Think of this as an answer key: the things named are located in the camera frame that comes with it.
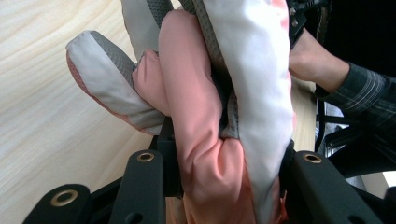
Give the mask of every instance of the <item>person's hand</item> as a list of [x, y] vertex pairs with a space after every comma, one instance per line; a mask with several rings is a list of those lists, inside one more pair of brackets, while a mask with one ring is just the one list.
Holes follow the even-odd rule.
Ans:
[[334, 57], [304, 29], [302, 36], [290, 51], [290, 73], [304, 81], [312, 81], [328, 92], [344, 82], [349, 64]]

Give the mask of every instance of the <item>dark plaid shirt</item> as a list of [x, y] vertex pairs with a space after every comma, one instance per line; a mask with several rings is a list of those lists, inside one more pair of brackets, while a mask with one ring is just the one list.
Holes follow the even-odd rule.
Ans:
[[383, 153], [396, 158], [396, 77], [349, 65], [341, 87], [331, 94], [318, 87], [317, 97], [357, 119], [364, 131], [379, 136], [388, 145]]

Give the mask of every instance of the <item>light wood surface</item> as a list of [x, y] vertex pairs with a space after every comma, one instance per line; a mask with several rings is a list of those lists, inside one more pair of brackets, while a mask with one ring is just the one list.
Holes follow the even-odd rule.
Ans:
[[[121, 177], [151, 136], [83, 93], [66, 65], [64, 47], [83, 30], [99, 31], [134, 60], [119, 0], [3, 0], [0, 21], [0, 223], [22, 223], [51, 189], [96, 190]], [[312, 149], [315, 105], [305, 84], [293, 87], [293, 138]]]

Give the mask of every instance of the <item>human arm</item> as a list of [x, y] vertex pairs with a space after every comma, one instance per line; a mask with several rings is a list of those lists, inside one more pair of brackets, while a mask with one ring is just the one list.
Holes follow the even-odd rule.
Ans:
[[364, 129], [393, 142], [396, 80], [338, 59], [306, 30], [290, 52], [290, 72], [318, 84], [316, 96], [359, 120]]

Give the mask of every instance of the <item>pink fabric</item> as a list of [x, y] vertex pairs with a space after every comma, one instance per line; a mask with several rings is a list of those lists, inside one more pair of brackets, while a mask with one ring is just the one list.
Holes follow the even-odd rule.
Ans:
[[[163, 77], [165, 94], [145, 100], [152, 105], [168, 102], [188, 222], [255, 223], [241, 143], [233, 138], [219, 139], [222, 108], [196, 17], [181, 10], [168, 13], [159, 48], [159, 58], [142, 59], [145, 61], [138, 65], [134, 84], [145, 98], [152, 89], [138, 87], [144, 82], [135, 82], [135, 78], [161, 81], [158, 77]], [[156, 69], [157, 74], [140, 74], [158, 64], [161, 70]]]
[[133, 71], [134, 88], [149, 104], [170, 116], [168, 100], [163, 85], [163, 73], [158, 55], [152, 50], [146, 50]]

